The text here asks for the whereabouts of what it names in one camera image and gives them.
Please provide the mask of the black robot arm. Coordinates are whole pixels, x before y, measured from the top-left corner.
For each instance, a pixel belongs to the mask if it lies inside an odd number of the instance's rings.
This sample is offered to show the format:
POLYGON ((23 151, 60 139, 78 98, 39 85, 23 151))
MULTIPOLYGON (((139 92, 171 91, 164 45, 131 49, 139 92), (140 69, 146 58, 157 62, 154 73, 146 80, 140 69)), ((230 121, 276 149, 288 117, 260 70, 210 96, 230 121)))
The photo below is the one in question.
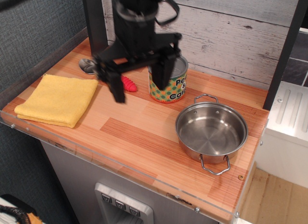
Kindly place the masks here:
MULTIPOLYGON (((155 85, 168 85, 175 61, 180 56, 180 33, 155 32, 155 25, 169 24, 156 18, 163 0, 112 0, 115 42, 93 55, 94 74, 105 82, 117 103, 125 102, 122 73, 150 66, 155 85)), ((164 0, 179 13, 174 0, 164 0)))

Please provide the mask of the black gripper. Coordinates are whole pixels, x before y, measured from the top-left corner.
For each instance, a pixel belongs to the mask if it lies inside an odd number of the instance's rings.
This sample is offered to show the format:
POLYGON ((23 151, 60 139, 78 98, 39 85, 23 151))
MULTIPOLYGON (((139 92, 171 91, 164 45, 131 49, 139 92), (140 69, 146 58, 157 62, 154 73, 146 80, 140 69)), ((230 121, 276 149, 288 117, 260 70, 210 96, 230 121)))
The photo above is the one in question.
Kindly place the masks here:
POLYGON ((114 10, 115 42, 93 56, 94 74, 103 76, 117 103, 125 103, 121 74, 150 66, 152 80, 165 89, 176 58, 180 54, 180 33, 156 33, 156 12, 136 14, 127 9, 114 10))

